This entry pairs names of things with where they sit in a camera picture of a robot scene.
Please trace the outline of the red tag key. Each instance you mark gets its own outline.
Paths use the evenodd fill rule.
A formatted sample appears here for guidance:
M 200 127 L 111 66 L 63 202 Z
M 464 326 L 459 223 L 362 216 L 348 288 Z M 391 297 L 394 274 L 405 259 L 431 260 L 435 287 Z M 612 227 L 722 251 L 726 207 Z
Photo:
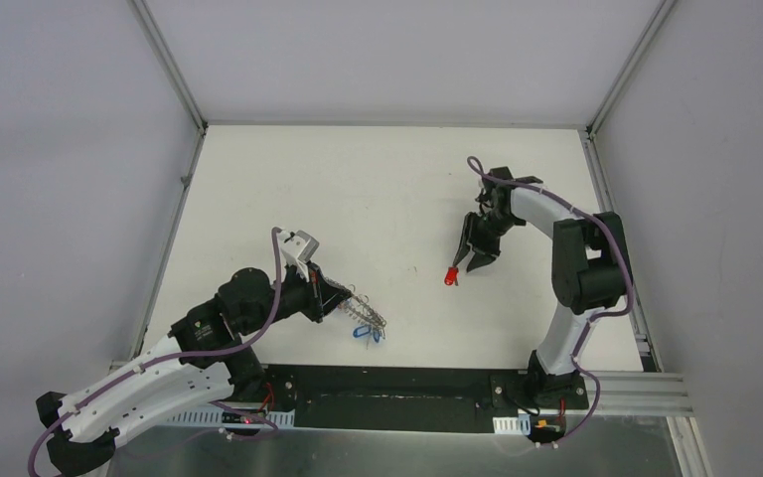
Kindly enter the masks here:
M 458 285 L 459 268 L 457 266 L 450 266 L 444 276 L 444 284 L 446 286 Z

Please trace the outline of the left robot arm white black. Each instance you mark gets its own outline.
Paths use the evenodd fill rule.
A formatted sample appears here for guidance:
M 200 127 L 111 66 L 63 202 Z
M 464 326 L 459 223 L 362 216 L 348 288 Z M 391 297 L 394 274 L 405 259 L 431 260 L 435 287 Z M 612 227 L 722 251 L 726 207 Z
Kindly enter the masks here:
M 252 401 L 266 373 L 252 350 L 253 337 L 270 325 L 302 314 L 319 323 L 353 297 L 320 267 L 303 275 L 294 265 L 275 279 L 243 268 L 206 302 L 174 323 L 153 348 L 100 382 L 72 394 L 47 392 L 36 400 L 46 432 L 28 459 L 48 452 L 63 476 L 80 476 L 108 462 L 147 428 L 204 403 L 235 397 Z

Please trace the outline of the blue tag key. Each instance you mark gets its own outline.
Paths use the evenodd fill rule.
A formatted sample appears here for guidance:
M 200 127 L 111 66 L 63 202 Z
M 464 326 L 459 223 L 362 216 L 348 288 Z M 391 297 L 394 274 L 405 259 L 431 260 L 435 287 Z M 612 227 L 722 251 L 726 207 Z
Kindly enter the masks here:
M 362 338 L 364 336 L 370 335 L 372 332 L 373 328 L 370 325 L 361 325 L 353 330 L 352 335 L 354 338 Z

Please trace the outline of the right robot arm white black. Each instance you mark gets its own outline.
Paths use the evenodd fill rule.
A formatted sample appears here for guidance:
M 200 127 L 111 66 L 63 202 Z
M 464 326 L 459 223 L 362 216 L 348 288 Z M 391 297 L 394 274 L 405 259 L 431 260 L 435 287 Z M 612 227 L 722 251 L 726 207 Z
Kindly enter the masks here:
M 576 388 L 578 358 L 596 323 L 615 316 L 620 300 L 634 301 L 623 223 L 612 212 L 581 211 L 535 176 L 516 178 L 507 167 L 485 171 L 475 157 L 468 162 L 482 182 L 479 209 L 464 218 L 444 282 L 452 286 L 461 269 L 474 271 L 495 262 L 502 237 L 514 227 L 532 225 L 551 240 L 550 279 L 557 306 L 523 382 L 529 402 L 547 407 Z

